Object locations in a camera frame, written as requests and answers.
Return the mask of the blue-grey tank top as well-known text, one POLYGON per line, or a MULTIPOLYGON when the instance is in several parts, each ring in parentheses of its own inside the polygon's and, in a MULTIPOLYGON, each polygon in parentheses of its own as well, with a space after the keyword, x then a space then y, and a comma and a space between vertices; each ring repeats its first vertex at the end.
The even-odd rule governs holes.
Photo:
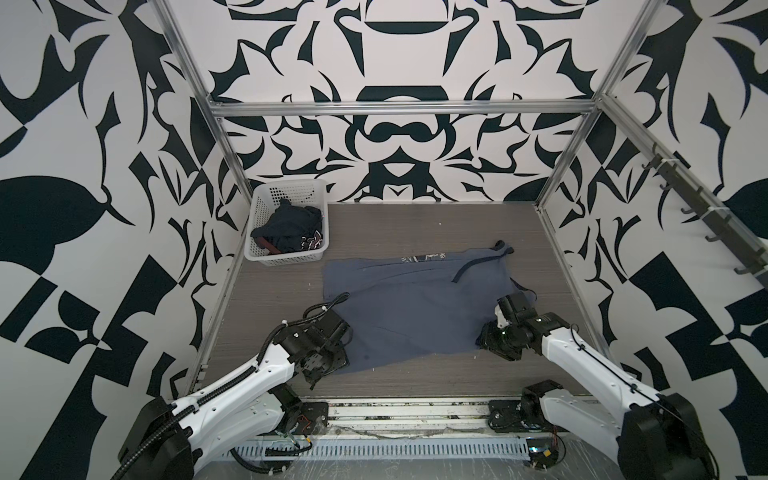
POLYGON ((349 296, 334 308, 352 329, 349 364, 341 371, 475 349, 483 326, 496 319, 499 299, 518 292, 537 299, 508 272, 513 251, 499 241, 461 252, 327 262, 324 299, 349 296))

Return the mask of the white plastic laundry basket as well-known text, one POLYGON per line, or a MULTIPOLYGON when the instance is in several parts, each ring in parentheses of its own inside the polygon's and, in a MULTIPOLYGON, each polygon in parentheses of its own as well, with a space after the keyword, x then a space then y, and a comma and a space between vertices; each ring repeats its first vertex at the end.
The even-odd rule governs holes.
POLYGON ((260 185, 254 190, 243 247, 244 257, 247 260, 270 267, 319 261, 329 245, 330 228, 325 181, 319 179, 279 180, 260 185), (256 246, 255 241, 251 238, 251 231, 266 224, 269 217, 278 208, 281 199, 288 199, 294 206, 313 206, 322 211, 324 235, 322 247, 298 253, 270 255, 268 251, 256 246))

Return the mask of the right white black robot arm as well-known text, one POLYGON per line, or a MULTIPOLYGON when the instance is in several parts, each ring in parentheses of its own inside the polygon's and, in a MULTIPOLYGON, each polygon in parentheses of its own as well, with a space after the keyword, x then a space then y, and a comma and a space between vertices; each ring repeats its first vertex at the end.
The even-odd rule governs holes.
POLYGON ((595 401, 544 380, 526 387, 517 407, 491 402, 493 431, 563 429, 612 460, 627 479, 719 478, 697 412, 683 396, 664 395, 626 373, 590 346, 576 326, 554 313, 538 313, 522 293, 500 298, 495 315, 477 338, 479 347, 507 361, 531 350, 562 368, 595 401))

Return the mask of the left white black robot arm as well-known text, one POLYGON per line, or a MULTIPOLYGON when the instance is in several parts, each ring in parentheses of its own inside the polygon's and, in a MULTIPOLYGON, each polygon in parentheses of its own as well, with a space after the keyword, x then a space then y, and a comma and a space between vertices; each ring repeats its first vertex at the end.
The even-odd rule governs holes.
POLYGON ((263 434, 290 434, 303 402, 290 387, 310 386, 348 365, 350 325, 325 305, 319 314, 281 322, 257 355, 218 381, 140 410, 117 458, 115 479, 191 479, 211 461, 263 434))

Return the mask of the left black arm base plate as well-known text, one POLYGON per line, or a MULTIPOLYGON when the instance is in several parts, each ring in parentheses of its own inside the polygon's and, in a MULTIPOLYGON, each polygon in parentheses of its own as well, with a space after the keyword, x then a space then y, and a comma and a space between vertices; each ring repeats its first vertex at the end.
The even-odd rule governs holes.
POLYGON ((327 402, 303 403, 291 433, 302 436, 322 434, 327 430, 328 416, 329 404, 327 402))

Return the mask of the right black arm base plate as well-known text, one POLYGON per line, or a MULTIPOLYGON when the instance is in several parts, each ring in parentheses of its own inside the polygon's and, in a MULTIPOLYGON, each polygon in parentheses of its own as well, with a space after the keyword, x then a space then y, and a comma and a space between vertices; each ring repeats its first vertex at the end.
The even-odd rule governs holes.
POLYGON ((525 400, 491 400, 488 402, 488 427, 496 433, 541 431, 541 422, 525 400))

